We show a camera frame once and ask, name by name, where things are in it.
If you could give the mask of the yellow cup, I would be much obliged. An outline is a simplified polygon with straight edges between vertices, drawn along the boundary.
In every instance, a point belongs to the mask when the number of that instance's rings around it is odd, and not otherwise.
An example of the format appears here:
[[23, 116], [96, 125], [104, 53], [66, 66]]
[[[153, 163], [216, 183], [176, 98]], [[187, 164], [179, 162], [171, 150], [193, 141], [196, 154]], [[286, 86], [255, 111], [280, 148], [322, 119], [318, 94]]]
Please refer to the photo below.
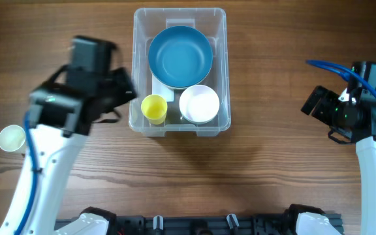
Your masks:
[[166, 100], [156, 94], [148, 95], [141, 104], [141, 111], [144, 117], [154, 125], [162, 124], [166, 119], [168, 104]]

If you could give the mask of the dark blue bowl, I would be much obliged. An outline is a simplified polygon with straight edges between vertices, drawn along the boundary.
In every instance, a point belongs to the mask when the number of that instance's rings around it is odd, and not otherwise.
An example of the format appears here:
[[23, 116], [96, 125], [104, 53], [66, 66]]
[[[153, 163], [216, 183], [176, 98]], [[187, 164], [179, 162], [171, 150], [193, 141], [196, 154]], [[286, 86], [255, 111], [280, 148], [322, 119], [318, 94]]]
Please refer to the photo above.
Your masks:
[[152, 74], [167, 87], [185, 89], [197, 85], [210, 73], [212, 46], [207, 37], [189, 26], [161, 31], [151, 42], [148, 64]]

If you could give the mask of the pink small bowl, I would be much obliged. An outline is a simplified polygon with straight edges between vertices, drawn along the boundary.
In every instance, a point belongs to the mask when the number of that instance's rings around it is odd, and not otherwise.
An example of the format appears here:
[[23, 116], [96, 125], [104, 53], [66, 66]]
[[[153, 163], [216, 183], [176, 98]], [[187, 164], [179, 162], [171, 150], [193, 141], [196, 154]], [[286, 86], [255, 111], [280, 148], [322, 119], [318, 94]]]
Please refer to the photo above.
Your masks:
[[188, 87], [179, 100], [181, 115], [199, 121], [215, 117], [219, 107], [220, 99], [217, 93], [205, 85]]

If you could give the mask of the cream cup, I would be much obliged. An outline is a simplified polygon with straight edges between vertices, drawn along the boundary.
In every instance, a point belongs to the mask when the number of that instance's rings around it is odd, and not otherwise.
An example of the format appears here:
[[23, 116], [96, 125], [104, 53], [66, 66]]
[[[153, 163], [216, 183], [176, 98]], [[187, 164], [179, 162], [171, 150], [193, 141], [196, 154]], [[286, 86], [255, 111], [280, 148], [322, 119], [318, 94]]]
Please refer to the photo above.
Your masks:
[[25, 153], [25, 131], [19, 125], [9, 125], [0, 132], [0, 148], [6, 152]]

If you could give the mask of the mint green small bowl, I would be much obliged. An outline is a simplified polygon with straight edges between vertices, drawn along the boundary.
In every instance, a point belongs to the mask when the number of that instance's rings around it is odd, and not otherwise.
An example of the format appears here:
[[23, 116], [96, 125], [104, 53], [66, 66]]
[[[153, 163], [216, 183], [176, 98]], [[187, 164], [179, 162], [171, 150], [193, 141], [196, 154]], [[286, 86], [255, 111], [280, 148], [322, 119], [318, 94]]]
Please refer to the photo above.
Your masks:
[[187, 116], [183, 116], [183, 118], [184, 118], [185, 120], [187, 120], [188, 122], [193, 123], [193, 124], [195, 124], [195, 125], [203, 125], [203, 124], [206, 124], [206, 123], [211, 122], [215, 117], [213, 117], [213, 118], [211, 118], [211, 119], [207, 119], [207, 120], [202, 120], [202, 121], [195, 120], [195, 119], [190, 119], [190, 118], [188, 118]]

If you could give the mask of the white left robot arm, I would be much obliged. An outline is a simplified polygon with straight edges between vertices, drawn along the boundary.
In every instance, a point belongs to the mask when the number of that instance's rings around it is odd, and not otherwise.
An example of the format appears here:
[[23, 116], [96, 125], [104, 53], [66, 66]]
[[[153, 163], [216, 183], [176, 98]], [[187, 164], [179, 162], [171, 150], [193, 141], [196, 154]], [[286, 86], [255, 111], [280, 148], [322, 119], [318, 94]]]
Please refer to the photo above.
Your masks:
[[91, 128], [117, 123], [118, 106], [136, 98], [120, 67], [91, 72], [62, 66], [29, 95], [25, 158], [0, 234], [53, 234], [68, 178]]

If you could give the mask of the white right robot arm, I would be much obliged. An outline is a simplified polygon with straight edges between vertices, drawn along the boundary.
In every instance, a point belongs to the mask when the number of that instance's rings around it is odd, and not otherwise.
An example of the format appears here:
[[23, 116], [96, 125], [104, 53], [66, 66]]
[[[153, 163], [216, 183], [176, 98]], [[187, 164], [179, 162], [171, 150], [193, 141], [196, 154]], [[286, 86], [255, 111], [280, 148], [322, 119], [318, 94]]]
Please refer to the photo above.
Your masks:
[[301, 111], [329, 126], [329, 139], [355, 145], [362, 193], [361, 233], [376, 234], [376, 99], [366, 89], [338, 95], [317, 86]]

